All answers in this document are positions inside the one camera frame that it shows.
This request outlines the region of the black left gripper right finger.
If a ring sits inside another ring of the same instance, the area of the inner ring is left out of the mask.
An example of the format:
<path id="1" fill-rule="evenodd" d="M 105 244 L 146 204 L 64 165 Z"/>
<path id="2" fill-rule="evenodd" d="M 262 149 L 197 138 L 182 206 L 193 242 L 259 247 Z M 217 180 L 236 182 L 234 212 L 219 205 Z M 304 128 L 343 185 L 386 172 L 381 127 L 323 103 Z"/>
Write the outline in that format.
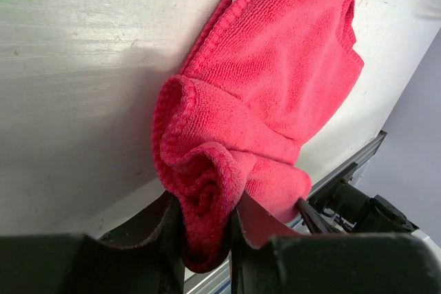
<path id="1" fill-rule="evenodd" d="M 338 233 L 303 199 L 301 234 L 249 195 L 231 220 L 232 293 L 439 293 L 440 264 L 403 233 Z"/>

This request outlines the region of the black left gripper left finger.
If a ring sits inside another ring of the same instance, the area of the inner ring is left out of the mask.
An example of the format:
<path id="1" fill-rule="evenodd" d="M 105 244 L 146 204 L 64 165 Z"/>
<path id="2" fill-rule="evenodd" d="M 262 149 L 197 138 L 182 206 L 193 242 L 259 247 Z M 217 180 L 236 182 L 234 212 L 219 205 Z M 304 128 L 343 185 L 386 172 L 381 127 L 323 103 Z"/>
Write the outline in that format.
<path id="1" fill-rule="evenodd" d="M 2 293 L 182 293 L 183 219 L 165 192 L 99 239 L 62 233 L 1 237 Z"/>

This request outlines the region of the pink red towel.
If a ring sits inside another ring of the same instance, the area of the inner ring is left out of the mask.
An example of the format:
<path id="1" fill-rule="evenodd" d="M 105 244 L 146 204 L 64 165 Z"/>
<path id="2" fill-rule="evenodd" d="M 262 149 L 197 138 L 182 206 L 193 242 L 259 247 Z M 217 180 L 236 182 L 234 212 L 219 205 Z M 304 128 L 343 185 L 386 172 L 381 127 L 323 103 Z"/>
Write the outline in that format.
<path id="1" fill-rule="evenodd" d="M 183 261 L 226 258 L 229 216 L 247 193 L 282 222 L 311 178 L 302 146 L 348 97 L 363 68 L 356 0 L 221 0 L 182 68 L 162 87 L 152 123 L 158 177 L 178 198 Z"/>

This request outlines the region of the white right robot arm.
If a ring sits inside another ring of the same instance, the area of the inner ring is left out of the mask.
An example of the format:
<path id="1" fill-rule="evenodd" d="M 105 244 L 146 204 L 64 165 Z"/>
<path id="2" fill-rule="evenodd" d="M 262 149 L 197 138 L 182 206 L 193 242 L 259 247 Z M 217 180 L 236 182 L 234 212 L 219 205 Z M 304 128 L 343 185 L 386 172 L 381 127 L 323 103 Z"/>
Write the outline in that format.
<path id="1" fill-rule="evenodd" d="M 325 185 L 296 206 L 310 233 L 407 233 L 440 255 L 430 236 L 388 200 L 369 197 L 344 180 Z"/>

